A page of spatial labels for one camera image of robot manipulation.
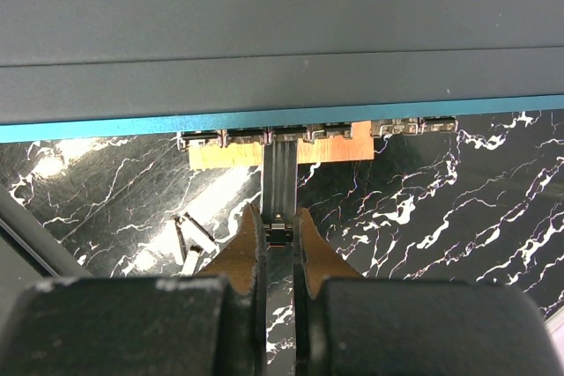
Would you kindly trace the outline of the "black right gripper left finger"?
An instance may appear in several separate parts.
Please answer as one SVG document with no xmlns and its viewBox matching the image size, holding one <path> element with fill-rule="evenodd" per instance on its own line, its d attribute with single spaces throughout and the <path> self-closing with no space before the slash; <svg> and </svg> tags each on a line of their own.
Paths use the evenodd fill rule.
<svg viewBox="0 0 564 376">
<path fill-rule="evenodd" d="M 266 246 L 263 221 L 255 205 L 245 205 L 236 235 L 197 274 L 226 281 L 213 373 L 264 375 Z"/>
</svg>

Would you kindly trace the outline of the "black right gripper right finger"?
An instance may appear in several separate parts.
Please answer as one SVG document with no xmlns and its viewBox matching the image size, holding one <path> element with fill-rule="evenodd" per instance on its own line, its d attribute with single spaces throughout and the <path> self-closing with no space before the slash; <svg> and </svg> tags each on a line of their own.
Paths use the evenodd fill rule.
<svg viewBox="0 0 564 376">
<path fill-rule="evenodd" d="M 299 208 L 293 221 L 293 305 L 296 375 L 308 370 L 308 302 L 320 293 L 326 279 L 362 278 L 318 232 L 308 209 Z"/>
</svg>

